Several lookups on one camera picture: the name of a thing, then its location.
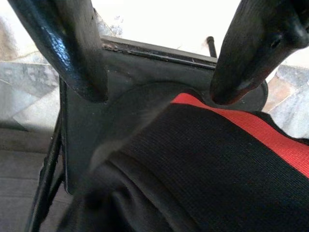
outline metal bar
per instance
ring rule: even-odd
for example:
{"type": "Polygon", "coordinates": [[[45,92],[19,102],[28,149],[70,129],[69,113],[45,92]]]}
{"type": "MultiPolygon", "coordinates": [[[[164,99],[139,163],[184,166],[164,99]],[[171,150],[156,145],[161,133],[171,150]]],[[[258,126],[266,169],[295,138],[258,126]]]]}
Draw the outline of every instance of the metal bar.
{"type": "Polygon", "coordinates": [[[211,54],[211,57],[215,57],[217,58],[217,52],[216,52],[216,48],[214,46],[214,39],[212,36],[207,37],[207,44],[208,44],[208,48],[209,48],[209,53],[211,54]]]}
{"type": "Polygon", "coordinates": [[[58,172],[56,171],[55,174],[54,174],[53,182],[51,184],[48,199],[47,199],[47,202],[46,202],[45,212],[41,216],[41,222],[43,222],[45,220],[46,216],[48,215],[50,206],[52,205],[53,200],[54,200],[54,198],[55,198],[55,196],[58,192],[58,189],[59,189],[61,183],[63,182],[63,180],[64,180],[64,171],[63,171],[63,168],[61,168],[61,170],[59,170],[58,172]]]}
{"type": "Polygon", "coordinates": [[[117,53],[184,64],[192,67],[207,68],[210,70],[215,70],[216,67],[215,58],[199,54],[109,36],[102,37],[101,41],[104,50],[117,53]]]}
{"type": "Polygon", "coordinates": [[[242,0],[225,35],[210,94],[232,104],[309,45],[309,0],[242,0]]]}
{"type": "Polygon", "coordinates": [[[91,0],[9,0],[39,51],[83,98],[107,100],[107,75],[91,0]]]}
{"type": "Polygon", "coordinates": [[[67,84],[60,78],[59,79],[59,90],[60,90],[60,117],[61,117],[61,155],[62,155],[62,168],[64,171],[64,189],[67,189],[68,186],[68,169],[67,169],[67,159],[66,159],[66,151],[67,151],[67,84]]]}
{"type": "Polygon", "coordinates": [[[44,159],[43,168],[40,174],[40,181],[35,193],[31,213],[27,221],[25,232],[38,232],[42,222],[42,216],[46,212],[47,201],[50,194],[57,158],[61,147],[61,119],[58,116],[52,141],[48,153],[44,159]]]}

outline tile floor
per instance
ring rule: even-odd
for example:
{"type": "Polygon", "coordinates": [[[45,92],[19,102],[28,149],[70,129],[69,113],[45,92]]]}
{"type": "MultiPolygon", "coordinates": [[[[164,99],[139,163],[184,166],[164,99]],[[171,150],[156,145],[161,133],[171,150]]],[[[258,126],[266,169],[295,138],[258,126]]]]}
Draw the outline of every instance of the tile floor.
{"type": "MultiPolygon", "coordinates": [[[[101,35],[207,56],[205,38],[215,37],[220,54],[223,37],[239,4],[239,0],[92,2],[101,35]]],[[[8,2],[0,6],[0,127],[51,133],[59,109],[58,75],[38,52],[8,2]]],[[[289,135],[309,138],[307,57],[309,48],[298,51],[269,77],[264,111],[289,135]]]]}

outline metal rod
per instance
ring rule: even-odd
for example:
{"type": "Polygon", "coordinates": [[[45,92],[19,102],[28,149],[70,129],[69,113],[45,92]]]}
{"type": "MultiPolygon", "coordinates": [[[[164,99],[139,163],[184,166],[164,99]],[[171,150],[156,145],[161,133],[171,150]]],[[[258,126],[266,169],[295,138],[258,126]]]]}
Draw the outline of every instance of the metal rod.
{"type": "Polygon", "coordinates": [[[217,58],[217,52],[216,52],[216,48],[214,46],[213,37],[212,36],[207,37],[206,41],[207,41],[207,44],[208,44],[209,53],[211,54],[211,57],[217,58]]]}
{"type": "Polygon", "coordinates": [[[40,174],[40,181],[33,200],[31,213],[27,221],[25,232],[38,232],[42,222],[42,216],[46,212],[50,187],[52,184],[57,158],[61,147],[61,119],[58,115],[54,134],[49,145],[48,153],[44,159],[40,174]]]}
{"type": "Polygon", "coordinates": [[[52,184],[51,184],[51,187],[50,187],[48,199],[47,199],[47,202],[46,202],[45,212],[42,214],[41,221],[44,221],[46,216],[48,215],[50,206],[52,205],[53,200],[54,200],[54,198],[55,198],[55,196],[58,192],[58,189],[59,189],[61,183],[63,182],[63,180],[64,180],[63,168],[61,170],[58,170],[58,171],[56,170],[52,184]]]}

